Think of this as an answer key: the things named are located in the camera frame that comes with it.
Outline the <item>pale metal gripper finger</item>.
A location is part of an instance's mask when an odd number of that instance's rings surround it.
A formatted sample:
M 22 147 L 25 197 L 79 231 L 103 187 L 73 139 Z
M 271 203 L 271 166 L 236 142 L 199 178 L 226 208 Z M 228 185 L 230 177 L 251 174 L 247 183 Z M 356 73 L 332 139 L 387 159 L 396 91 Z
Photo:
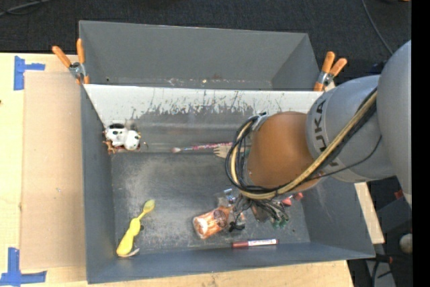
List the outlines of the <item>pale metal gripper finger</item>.
M 236 197 L 231 188 L 224 190 L 218 196 L 218 205 L 224 208 L 232 208 L 236 202 Z

